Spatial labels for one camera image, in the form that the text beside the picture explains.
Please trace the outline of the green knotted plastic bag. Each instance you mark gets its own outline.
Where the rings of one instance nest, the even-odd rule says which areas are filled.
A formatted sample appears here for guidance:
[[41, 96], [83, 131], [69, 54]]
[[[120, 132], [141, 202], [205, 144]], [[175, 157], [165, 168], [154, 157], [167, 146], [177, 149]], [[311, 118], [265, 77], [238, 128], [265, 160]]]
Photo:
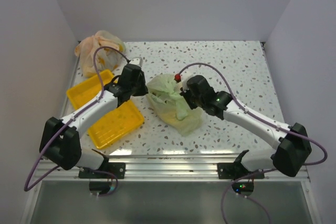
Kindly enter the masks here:
[[180, 95], [181, 85], [175, 82], [174, 75], [160, 74], [151, 79], [146, 86], [146, 98], [154, 112], [179, 134], [187, 136], [202, 125], [203, 111], [200, 108], [190, 109]]

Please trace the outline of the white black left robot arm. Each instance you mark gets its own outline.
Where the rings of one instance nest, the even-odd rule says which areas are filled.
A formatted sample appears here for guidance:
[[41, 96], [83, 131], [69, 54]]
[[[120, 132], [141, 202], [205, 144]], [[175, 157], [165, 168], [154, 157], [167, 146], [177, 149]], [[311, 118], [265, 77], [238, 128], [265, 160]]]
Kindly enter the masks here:
[[117, 81], [101, 84], [100, 91], [85, 105], [61, 119], [47, 120], [40, 144], [40, 154], [64, 170], [73, 167], [90, 169], [97, 178], [109, 172], [108, 158], [81, 146], [81, 137], [97, 129], [98, 148], [109, 145], [134, 131], [144, 117], [130, 100], [148, 92], [140, 63], [131, 60], [123, 67]]

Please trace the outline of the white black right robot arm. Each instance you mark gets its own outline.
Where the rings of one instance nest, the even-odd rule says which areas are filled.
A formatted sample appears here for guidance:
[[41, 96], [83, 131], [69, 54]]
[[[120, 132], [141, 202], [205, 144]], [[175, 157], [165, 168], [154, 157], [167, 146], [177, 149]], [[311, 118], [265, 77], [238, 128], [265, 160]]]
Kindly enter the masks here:
[[305, 127], [273, 121], [245, 105], [238, 105], [226, 91], [216, 92], [201, 75], [181, 75], [181, 95], [191, 109], [201, 108], [210, 116], [234, 123], [264, 140], [270, 148], [242, 151], [224, 171], [229, 178], [246, 178], [259, 169], [277, 169], [295, 177], [312, 148]]

